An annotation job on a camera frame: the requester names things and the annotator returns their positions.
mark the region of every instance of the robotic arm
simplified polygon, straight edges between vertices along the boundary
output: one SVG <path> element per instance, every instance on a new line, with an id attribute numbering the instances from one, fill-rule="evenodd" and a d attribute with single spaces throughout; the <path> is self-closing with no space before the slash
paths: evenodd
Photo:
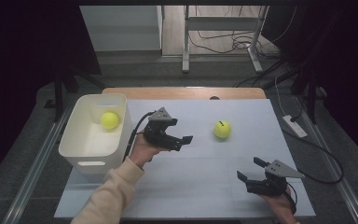
<path id="1" fill-rule="evenodd" d="M 146 141 L 151 145 L 175 151 L 179 151 L 182 145 L 190 144 L 193 136 L 185 136 L 180 139 L 165 133 L 165 130 L 169 126 L 176 125 L 177 121 L 162 107 L 149 117 L 149 122 L 146 124 L 144 132 Z"/>
<path id="2" fill-rule="evenodd" d="M 284 195 L 292 205 L 292 212 L 294 214 L 296 212 L 296 203 L 286 192 L 286 177 L 304 178 L 305 176 L 281 161 L 275 160 L 274 162 L 269 163 L 254 157 L 254 163 L 265 168 L 266 179 L 262 181 L 250 180 L 246 175 L 237 171 L 237 178 L 245 183 L 247 191 L 249 193 L 261 194 L 269 197 Z"/>

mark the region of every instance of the beige sleeve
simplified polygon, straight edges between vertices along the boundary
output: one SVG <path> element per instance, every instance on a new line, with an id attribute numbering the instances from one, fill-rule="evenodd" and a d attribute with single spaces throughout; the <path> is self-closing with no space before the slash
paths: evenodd
<path id="1" fill-rule="evenodd" d="M 71 223 L 118 223 L 121 212 L 132 200 L 136 182 L 143 174 L 143 170 L 126 158 L 116 170 L 106 174 L 104 183 L 92 192 Z"/>

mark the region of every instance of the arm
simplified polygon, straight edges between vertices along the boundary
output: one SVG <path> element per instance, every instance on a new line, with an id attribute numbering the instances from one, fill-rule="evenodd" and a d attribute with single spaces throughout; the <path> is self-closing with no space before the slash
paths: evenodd
<path id="1" fill-rule="evenodd" d="M 145 163 L 161 150 L 149 145 L 143 135 L 138 134 L 131 155 L 116 170 L 109 170 L 103 184 L 92 192 L 71 223 L 118 223 L 122 210 L 132 200 L 136 182 L 144 174 Z"/>
<path id="2" fill-rule="evenodd" d="M 287 199 L 283 195 L 279 197 L 269 197 L 265 195 L 259 195 L 259 196 L 268 203 L 270 209 L 275 214 L 276 218 L 280 221 L 280 223 L 282 224 L 299 223 L 292 213 L 289 201 L 287 201 Z"/>

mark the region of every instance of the black cable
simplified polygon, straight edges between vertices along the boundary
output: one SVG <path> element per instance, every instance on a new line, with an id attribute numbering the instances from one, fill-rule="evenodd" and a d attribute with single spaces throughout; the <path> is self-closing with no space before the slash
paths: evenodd
<path id="1" fill-rule="evenodd" d="M 232 6 L 228 6 L 228 12 L 230 11 L 231 7 Z M 233 9 L 234 9 L 234 7 L 233 7 Z M 228 14 L 228 12 L 226 12 L 226 14 L 223 17 L 225 17 Z"/>
<path id="2" fill-rule="evenodd" d="M 297 192 L 296 192 L 296 190 L 295 190 L 295 188 L 293 188 L 293 186 L 291 185 L 291 184 L 289 184 L 289 183 L 287 183 L 287 185 L 293 190 L 293 193 L 295 194 L 295 197 L 296 197 L 296 200 L 295 200 L 295 204 L 297 204 Z"/>
<path id="3" fill-rule="evenodd" d="M 296 208 L 296 203 L 295 201 L 293 201 L 293 198 L 290 196 L 290 194 L 288 194 L 285 190 L 283 191 L 283 196 L 287 199 L 287 201 L 289 201 L 290 205 L 291 205 L 291 210 L 293 215 L 296 213 L 297 208 Z"/>
<path id="4" fill-rule="evenodd" d="M 260 45 L 259 49 L 255 48 L 255 51 L 257 52 L 257 56 L 259 58 L 262 59 L 280 59 L 282 57 L 281 54 L 275 54 L 273 55 L 273 53 L 270 53 L 270 55 L 267 55 L 264 51 L 263 51 L 263 45 L 261 45 L 261 43 L 258 41 L 258 44 Z"/>
<path id="5" fill-rule="evenodd" d="M 200 34 L 200 31 L 198 31 L 199 32 L 199 36 L 200 36 L 200 38 L 202 38 L 202 39 L 214 39 L 214 38 L 219 38 L 219 37 L 225 37 L 225 36 L 231 36 L 232 34 L 230 34 L 230 35 L 213 35 L 213 36 L 202 36 L 201 34 Z M 235 34 L 235 35 L 246 35 L 246 34 L 250 34 L 250 33 L 252 33 L 253 31 L 248 31 L 248 32 L 241 32 L 241 33 L 237 33 L 237 34 Z"/>
<path id="6" fill-rule="evenodd" d="M 249 11 L 252 13 L 252 16 L 255 16 L 255 14 L 252 11 L 252 7 L 251 6 L 248 6 L 248 7 L 249 7 Z"/>
<path id="7" fill-rule="evenodd" d="M 154 113 L 155 113 L 155 112 L 148 112 L 147 114 L 145 114 L 145 115 L 138 121 L 138 124 L 136 125 L 135 129 L 132 130 L 129 143 L 127 144 L 126 152 L 124 153 L 123 161 L 126 160 L 126 157 L 128 157 L 129 154 L 130 154 L 130 150 L 131 150 L 131 148 L 132 148 L 133 140 L 135 139 L 136 134 L 138 134 L 137 131 L 138 131 L 139 126 L 141 125 L 141 123 L 144 121 L 145 118 L 147 118 L 148 116 L 150 116 L 150 115 L 152 115 L 152 114 L 154 114 Z"/>
<path id="8" fill-rule="evenodd" d="M 272 72 L 273 70 L 279 68 L 284 63 L 283 59 L 278 60 L 275 64 L 273 64 L 269 69 L 265 70 L 253 83 L 252 87 L 255 86 L 255 83 L 261 78 L 267 75 L 268 73 Z"/>
<path id="9" fill-rule="evenodd" d="M 319 148 L 321 151 L 323 151 L 324 153 L 326 153 L 327 155 L 329 155 L 331 158 L 334 159 L 334 161 L 336 162 L 336 164 L 338 165 L 339 167 L 339 171 L 341 172 L 341 175 L 340 177 L 337 179 L 337 180 L 334 180 L 334 181 L 325 181 L 325 180 L 320 180 L 320 179 L 317 179 L 316 177 L 313 177 L 305 172 L 303 172 L 301 169 L 297 169 L 301 174 L 303 174 L 304 176 L 308 177 L 309 179 L 312 179 L 316 182 L 319 182 L 319 183 L 322 183 L 322 184 L 336 184 L 338 182 L 340 182 L 342 180 L 342 178 L 344 178 L 344 168 L 342 167 L 342 164 L 339 162 L 339 160 L 336 158 L 336 156 L 334 156 L 331 152 L 327 151 L 326 149 L 324 149 L 323 147 L 320 147 L 312 142 L 309 142 L 309 141 L 306 141 L 304 139 L 301 139 L 301 138 L 298 138 L 292 134 L 290 134 L 289 132 L 285 131 L 285 130 L 282 130 L 284 133 L 286 133 L 287 135 L 291 136 L 291 137 L 294 137 L 295 139 L 305 143 L 305 144 L 308 144 L 310 146 L 313 146 L 313 147 L 317 147 Z"/>
<path id="10" fill-rule="evenodd" d="M 234 38 L 234 35 L 238 35 L 238 34 L 234 34 L 234 31 L 232 32 L 232 36 L 231 36 L 231 39 L 232 39 L 232 48 L 235 48 L 235 49 L 248 49 L 250 47 L 250 44 L 251 42 L 250 41 L 238 41 L 239 38 L 248 38 L 248 39 L 253 39 L 252 37 L 250 36 L 247 36 L 247 35 L 240 35 L 240 36 L 237 36 Z M 243 45 L 243 44 L 249 44 L 249 46 L 244 46 L 243 48 L 238 48 L 238 45 Z"/>
<path id="11" fill-rule="evenodd" d="M 252 84 L 252 87 L 254 86 L 254 84 L 257 82 L 258 79 L 260 79 L 261 77 L 267 75 L 268 73 L 272 72 L 273 70 L 277 69 L 279 66 L 281 66 L 283 63 L 283 60 L 279 60 L 277 61 L 275 64 L 273 64 L 270 68 L 268 68 L 267 70 L 265 70 L 260 76 L 255 76 L 255 77 L 249 77 L 249 78 L 246 78 L 245 80 L 243 81 L 240 81 L 240 82 L 237 82 L 234 84 L 234 87 L 235 88 L 238 88 L 240 86 L 240 84 L 246 82 L 246 81 L 249 81 L 249 80 L 252 80 L 252 79 L 255 79 L 256 80 L 254 81 L 254 83 Z"/>
<path id="12" fill-rule="evenodd" d="M 290 118 L 290 121 L 295 122 L 295 121 L 296 121 L 296 119 L 298 119 L 299 117 L 301 117 L 301 113 L 302 113 L 302 108 L 303 108 L 303 105 L 304 105 L 304 104 L 301 104 L 301 107 L 300 107 L 300 112 L 298 113 L 298 115 L 297 115 L 297 116 L 295 116 L 295 117 Z"/>
<path id="13" fill-rule="evenodd" d="M 194 46 L 198 47 L 198 48 L 202 48 L 202 49 L 207 49 L 207 50 L 210 50 L 212 52 L 215 52 L 215 53 L 230 53 L 231 51 L 234 51 L 236 49 L 230 49 L 228 51 L 217 51 L 217 50 L 214 50 L 214 49 L 209 49 L 209 48 L 206 48 L 206 47 L 203 47 L 203 46 L 200 46 L 200 45 L 196 45 L 193 40 L 191 39 L 191 35 L 188 34 L 188 39 L 190 40 L 191 44 L 193 44 Z"/>

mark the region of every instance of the wall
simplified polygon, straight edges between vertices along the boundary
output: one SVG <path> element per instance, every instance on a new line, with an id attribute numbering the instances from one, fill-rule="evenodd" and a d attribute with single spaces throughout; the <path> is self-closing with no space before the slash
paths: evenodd
<path id="1" fill-rule="evenodd" d="M 95 51 L 161 49 L 161 6 L 80 7 Z"/>

